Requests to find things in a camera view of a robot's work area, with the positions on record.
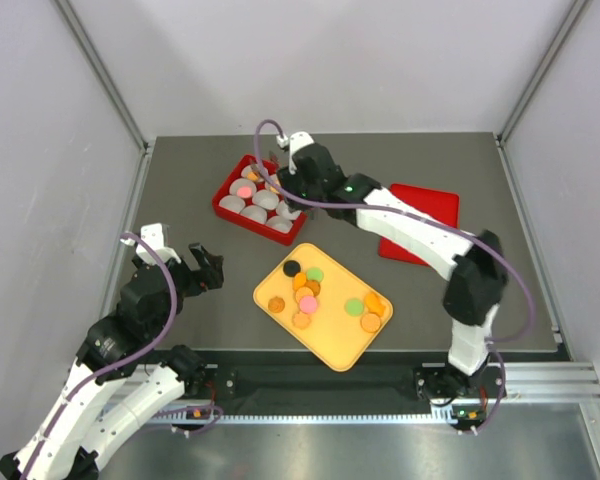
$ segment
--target red board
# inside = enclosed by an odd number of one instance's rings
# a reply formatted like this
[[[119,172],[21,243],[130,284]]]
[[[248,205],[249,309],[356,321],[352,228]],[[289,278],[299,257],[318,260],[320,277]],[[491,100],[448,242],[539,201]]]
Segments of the red board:
[[[428,188],[412,187],[410,185],[401,185],[394,183],[389,187],[391,193],[417,208],[423,213],[431,215],[441,223],[451,227],[458,226],[458,206],[460,197],[455,193],[440,192],[438,190],[429,190]],[[385,238],[380,239],[378,246],[378,255],[392,260],[401,260],[403,262],[415,263],[417,265],[427,265],[412,253],[399,247]]]
[[[213,205],[213,210],[216,212],[220,218],[224,218],[229,222],[235,223],[236,225],[240,225],[248,230],[251,230],[254,233],[262,235],[263,237],[267,237],[274,242],[281,243],[282,245],[291,245],[293,240],[300,232],[302,225],[307,220],[307,216],[302,213],[298,218],[293,221],[293,225],[291,230],[288,233],[282,233],[278,230],[270,228],[266,225],[258,223],[250,218],[245,217],[244,215],[240,215],[239,213],[232,212],[231,210],[227,210],[220,206],[220,200],[222,197],[229,194],[229,187],[233,183],[234,180],[240,178],[242,169],[251,163],[251,160],[255,161],[255,157],[252,155],[245,155],[242,157],[242,160],[238,162],[236,167],[231,171],[227,179],[224,181],[222,186],[218,189],[216,194],[211,199],[211,204]],[[269,171],[269,174],[274,174],[276,172],[276,165],[269,161],[264,161],[264,166]],[[258,190],[262,190],[264,188],[264,182],[257,184]],[[251,199],[245,200],[247,206],[251,205]],[[267,212],[268,218],[271,218],[275,215],[275,212]]]

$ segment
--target metal floor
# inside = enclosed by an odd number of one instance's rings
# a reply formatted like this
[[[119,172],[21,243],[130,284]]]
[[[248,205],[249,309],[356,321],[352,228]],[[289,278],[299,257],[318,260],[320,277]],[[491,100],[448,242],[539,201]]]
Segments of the metal floor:
[[[528,282],[536,299],[537,325],[526,338],[503,350],[553,351],[551,321],[534,273],[520,221],[494,139],[487,133],[316,135],[345,174],[366,173],[384,185],[407,183],[460,196],[459,226],[496,232],[505,255]],[[263,141],[274,149],[273,137]],[[194,262],[190,242],[202,242],[225,257],[222,290],[185,302],[163,347],[185,343],[204,350],[304,350],[253,302],[256,285],[292,247],[218,218],[211,197],[228,173],[252,151],[252,137],[160,137],[155,145],[135,226],[164,222],[174,248]],[[451,322],[442,308],[444,282],[427,267],[377,255],[378,237],[319,212],[297,243],[310,242],[391,300],[394,316],[373,342],[375,351],[442,351],[449,348]],[[122,280],[133,273],[125,263]],[[495,336],[517,331],[526,304],[519,287],[508,287]]]
[[[446,425],[218,425],[189,440],[141,431],[100,478],[589,480],[600,472],[577,405],[504,405],[478,437]]]

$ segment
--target yellow tray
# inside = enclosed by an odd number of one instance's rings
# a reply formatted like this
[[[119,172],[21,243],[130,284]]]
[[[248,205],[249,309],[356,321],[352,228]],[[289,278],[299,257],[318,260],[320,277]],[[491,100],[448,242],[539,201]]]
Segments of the yellow tray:
[[[299,311],[293,290],[293,278],[284,274],[285,262],[295,260],[300,264],[302,272],[317,267],[324,274],[320,282],[320,293],[316,296],[318,310],[310,315],[311,323],[305,329],[293,325],[292,319]],[[368,293],[378,295],[385,307],[380,316],[381,325],[375,333],[362,329],[360,321],[368,308],[359,316],[352,316],[345,311],[345,304],[352,298],[364,301]],[[269,300],[280,297],[285,307],[280,313],[268,309]],[[367,349],[373,339],[382,331],[391,316],[391,302],[369,285],[356,277],[334,259],[329,257],[315,245],[303,243],[298,245],[280,264],[265,278],[253,292],[253,300],[267,312],[276,322],[282,325],[291,335],[296,337],[309,350],[315,353],[324,363],[337,372],[349,370],[360,355]]]

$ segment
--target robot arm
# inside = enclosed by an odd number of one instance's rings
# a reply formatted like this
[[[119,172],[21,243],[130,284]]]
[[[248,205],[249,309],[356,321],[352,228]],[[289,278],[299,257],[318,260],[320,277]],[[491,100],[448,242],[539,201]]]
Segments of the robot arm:
[[[306,132],[278,137],[278,145],[290,157],[289,166],[278,170],[278,179],[285,190],[298,197],[326,203],[393,207],[435,222],[366,175],[345,176],[329,151]],[[293,200],[287,203],[296,210],[310,208]],[[449,364],[461,377],[479,373],[488,357],[485,340],[491,335],[491,325],[508,281],[502,267],[471,241],[405,215],[367,208],[327,209],[327,213],[418,255],[447,281],[443,306],[452,319]],[[478,238],[502,252],[495,234],[485,231]]]
[[[200,244],[189,245],[189,250],[200,266],[198,270],[191,270],[177,253],[167,246],[166,226],[154,224],[142,227],[140,235],[165,262],[173,278],[178,302],[177,313],[182,309],[184,298],[197,296],[222,286],[224,281],[222,257],[209,254]],[[76,454],[85,437],[89,440],[89,446],[97,445],[105,455],[106,452],[115,451],[119,447],[115,441],[105,442],[104,446],[97,444],[90,435],[90,429],[107,401],[133,373],[138,362],[131,362],[92,379],[72,398],[70,392],[94,372],[113,365],[149,345],[164,328],[169,315],[170,298],[163,273],[140,245],[137,246],[132,261],[137,268],[136,272],[121,288],[120,301],[115,310],[89,328],[87,337],[78,349],[67,383],[47,418],[22,450],[5,455],[1,459],[0,471],[5,478],[20,479],[27,465],[31,467],[27,474],[29,479],[66,478],[74,462],[79,460]],[[181,363],[180,367],[188,368],[198,364],[195,359]],[[191,381],[186,377],[185,372],[180,370],[173,370],[177,373],[177,377],[174,378],[179,383],[182,383],[183,379],[185,383]],[[167,377],[173,377],[173,372],[168,373],[158,369],[158,373],[166,375],[165,380]],[[181,386],[174,387],[170,391],[171,394],[181,392]],[[143,392],[131,399],[131,407],[127,410],[138,420],[144,418],[146,412],[154,407],[160,407],[163,394],[169,396],[165,393],[166,390],[161,390],[159,387],[155,388],[155,392],[161,393],[155,394],[149,392],[149,387],[143,388]],[[123,416],[122,411],[116,415]],[[114,420],[109,422],[113,422],[116,426],[120,425],[119,417],[114,415],[110,418]],[[50,424],[54,426],[51,432],[45,435]],[[121,433],[124,436],[129,431],[130,429],[125,427]]]
[[[145,383],[95,422],[87,432],[67,480],[93,478],[111,457],[151,417],[185,393],[195,395],[204,381],[205,363],[189,348],[179,345],[169,352]]]

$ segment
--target purple cable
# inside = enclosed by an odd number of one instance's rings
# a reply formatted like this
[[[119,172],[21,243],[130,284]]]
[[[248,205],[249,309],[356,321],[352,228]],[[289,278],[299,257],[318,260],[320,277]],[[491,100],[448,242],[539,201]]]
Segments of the purple cable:
[[[111,365],[107,365],[106,367],[103,367],[100,370],[95,371],[88,377],[84,378],[80,383],[78,383],[75,387],[73,387],[73,389],[69,392],[69,394],[66,397],[67,402],[71,401],[71,399],[76,396],[76,394],[82,389],[82,387],[84,387],[86,384],[91,382],[91,380],[93,380],[94,378],[98,378],[101,375],[112,372],[120,367],[124,367],[125,365],[135,362],[136,360],[138,360],[139,358],[143,357],[144,355],[149,353],[151,350],[153,350],[164,339],[164,337],[167,335],[167,333],[169,333],[169,330],[171,329],[171,326],[173,325],[173,321],[176,318],[176,309],[178,306],[176,286],[173,283],[173,278],[171,277],[171,274],[169,273],[169,269],[167,268],[165,263],[160,259],[160,256],[149,245],[147,245],[147,243],[144,240],[142,240],[136,234],[131,233],[131,232],[126,232],[126,233],[123,233],[122,235],[120,235],[120,239],[121,240],[133,240],[137,244],[144,247],[144,249],[147,251],[147,253],[149,253],[151,258],[153,258],[155,260],[156,264],[162,271],[162,274],[164,275],[164,279],[167,282],[167,286],[169,287],[169,297],[170,297],[170,302],[171,302],[171,309],[169,310],[169,317],[167,318],[167,322],[165,323],[164,328],[162,329],[160,334],[149,345],[147,345],[144,348],[141,348],[136,353],[129,355],[128,357],[123,358],[122,360],[120,360],[118,362],[112,363]],[[44,438],[49,437],[49,435],[51,434],[54,427],[58,423],[58,420],[60,420],[60,417],[62,416],[62,413],[64,412],[64,410],[66,408],[67,408],[67,403],[63,403],[62,405],[60,405],[58,407],[58,410],[56,410],[56,413],[53,415],[53,417],[51,417],[51,420],[49,421],[47,428],[44,430],[42,437],[44,437]],[[29,461],[27,462],[24,470],[22,471],[22,475],[20,475],[20,480],[27,480],[27,476],[31,472],[31,469],[33,468],[33,465],[35,464],[36,459],[40,456],[40,452],[42,451],[42,447],[44,446],[44,443],[45,443],[45,440],[41,439],[36,444],[35,448],[33,449],[33,452],[31,453],[31,457],[29,458]]]
[[[489,338],[485,339],[486,342],[487,343],[511,342],[513,340],[517,340],[519,338],[524,337],[533,329],[533,327],[535,326],[535,323],[536,323],[536,306],[535,306],[535,301],[533,300],[533,295],[531,295],[529,288],[524,283],[524,280],[522,279],[520,274],[516,271],[516,269],[513,267],[513,265],[511,265],[502,255],[500,255],[498,252],[496,252],[489,245],[485,244],[479,238],[476,238],[473,235],[465,233],[462,230],[458,230],[457,228],[450,227],[449,225],[445,225],[443,223],[439,223],[439,222],[430,220],[428,218],[424,218],[419,215],[415,215],[410,212],[404,212],[397,208],[385,207],[385,206],[381,206],[381,205],[367,205],[365,203],[354,204],[354,203],[315,202],[313,200],[307,200],[306,198],[298,197],[297,195],[287,192],[280,185],[275,184],[273,179],[269,175],[269,172],[267,171],[264,164],[262,163],[262,158],[260,155],[260,131],[267,124],[274,126],[276,128],[276,130],[278,131],[278,135],[281,135],[281,136],[284,135],[284,131],[282,130],[282,127],[275,120],[265,119],[265,120],[261,121],[258,124],[258,126],[256,127],[256,133],[253,137],[253,151],[254,151],[254,154],[256,157],[256,162],[258,163],[258,169],[260,170],[260,175],[262,175],[264,180],[269,185],[276,188],[284,197],[289,198],[295,202],[301,203],[303,205],[307,205],[309,207],[315,207],[315,208],[337,208],[337,209],[349,209],[349,210],[358,210],[358,209],[360,209],[360,210],[379,210],[379,211],[383,211],[383,212],[404,215],[405,217],[411,218],[412,220],[417,220],[419,222],[423,222],[427,225],[431,225],[432,227],[438,228],[442,231],[451,233],[453,235],[458,235],[459,237],[462,237],[465,240],[470,241],[474,245],[478,246],[479,248],[481,248],[482,250],[487,252],[493,258],[495,258],[496,261],[500,265],[502,265],[504,267],[504,269],[507,270],[507,272],[516,280],[516,282],[518,282],[518,285],[520,285],[520,288],[522,289],[522,293],[524,294],[524,296],[527,299],[527,306],[528,306],[528,310],[529,310],[527,322],[518,332],[508,335],[506,337],[501,337],[501,338],[489,337]],[[477,431],[482,430],[482,428],[484,428],[486,425],[488,425],[491,422],[493,414],[500,407],[500,402],[502,401],[502,398],[504,396],[505,378],[506,378],[504,361],[502,360],[502,356],[500,355],[499,352],[497,352],[493,348],[491,349],[491,351],[493,352],[493,354],[498,359],[498,362],[500,363],[500,370],[502,371],[502,384],[500,385],[500,389],[498,390],[498,396],[496,397],[496,402],[495,402],[493,408],[489,412],[489,415],[484,420],[482,425],[480,425],[480,427],[476,429]]]

